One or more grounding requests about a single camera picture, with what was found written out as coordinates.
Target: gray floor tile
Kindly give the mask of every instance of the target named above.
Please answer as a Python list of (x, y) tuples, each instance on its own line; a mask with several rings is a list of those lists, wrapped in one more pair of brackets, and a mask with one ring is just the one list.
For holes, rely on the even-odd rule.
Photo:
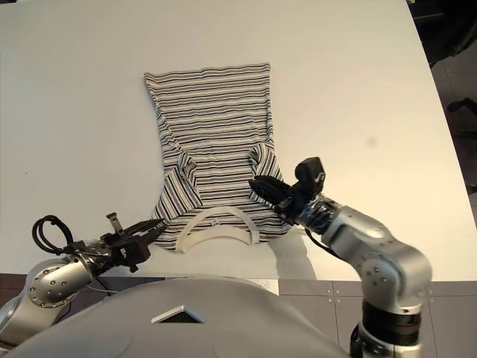
[(453, 101), (456, 101), (454, 90), (451, 86), (449, 75), (446, 67), (442, 63), (436, 64), (432, 68), (432, 77), (439, 95), (440, 102), (444, 114), (446, 116), (447, 124), (451, 133), (456, 134), (464, 130), (463, 119), (461, 118), (461, 112), (449, 112), (447, 105)]
[(431, 282), (429, 296), (477, 296), (477, 282)]
[(474, 222), (477, 225), (477, 206), (472, 207), (472, 214), (474, 215)]
[(448, 57), (441, 62), (451, 72), (477, 74), (477, 42), (457, 56)]
[(350, 352), (350, 337), (354, 327), (361, 319), (361, 297), (335, 298), (336, 321), (338, 323), (338, 341), (340, 347)]
[[(340, 347), (346, 352), (350, 347), (350, 336), (354, 327), (361, 319), (362, 298), (360, 297), (338, 297), (335, 298), (336, 321), (338, 324), (338, 341)], [(435, 340), (432, 332), (431, 315), (428, 305), (425, 305), (422, 313), (423, 323), (420, 330), (423, 350), (422, 358), (436, 358)]]
[[(455, 100), (460, 101), (466, 97), (477, 100), (477, 75), (463, 75), (460, 73), (447, 74), (455, 94)], [(464, 130), (477, 131), (476, 117), (465, 107), (458, 110), (462, 118)]]
[(471, 207), (477, 207), (477, 192), (469, 195), (469, 202)]
[(466, 184), (477, 184), (477, 141), (454, 139), (455, 153)]
[(278, 280), (281, 295), (328, 296), (332, 295), (331, 281)]
[(341, 297), (361, 297), (361, 281), (333, 281), (333, 294)]
[(430, 302), (439, 358), (477, 357), (477, 297), (433, 297)]
[(338, 344), (335, 306), (331, 298), (324, 296), (280, 297), (294, 305), (323, 335)]

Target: striped shirt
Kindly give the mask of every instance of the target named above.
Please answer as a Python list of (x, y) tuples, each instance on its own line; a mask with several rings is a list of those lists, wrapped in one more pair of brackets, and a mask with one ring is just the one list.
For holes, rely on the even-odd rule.
[[(260, 242), (289, 226), (254, 192), (255, 175), (281, 179), (274, 154), (268, 63), (197, 71), (145, 73), (162, 146), (164, 187), (153, 217), (168, 227), (157, 243), (174, 250), (177, 237), (198, 213), (236, 207), (258, 227)], [(197, 224), (248, 230), (237, 216), (221, 213)]]

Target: white table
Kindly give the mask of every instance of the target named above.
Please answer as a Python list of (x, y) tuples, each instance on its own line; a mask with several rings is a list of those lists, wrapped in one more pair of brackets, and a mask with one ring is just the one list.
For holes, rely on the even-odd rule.
[[(319, 155), (326, 194), (423, 251), (435, 280), (477, 279), (476, 227), (405, 1), (44, 0), (2, 5), (0, 26), (0, 271), (50, 257), (31, 241), (45, 214), (79, 239), (109, 231), (112, 211), (123, 225), (149, 216), (162, 166), (144, 71), (268, 61), (286, 180)], [(357, 279), (298, 242), (290, 265), (308, 256), (318, 279)], [(215, 240), (154, 250), (141, 274), (275, 278), (276, 261), (267, 245)]]

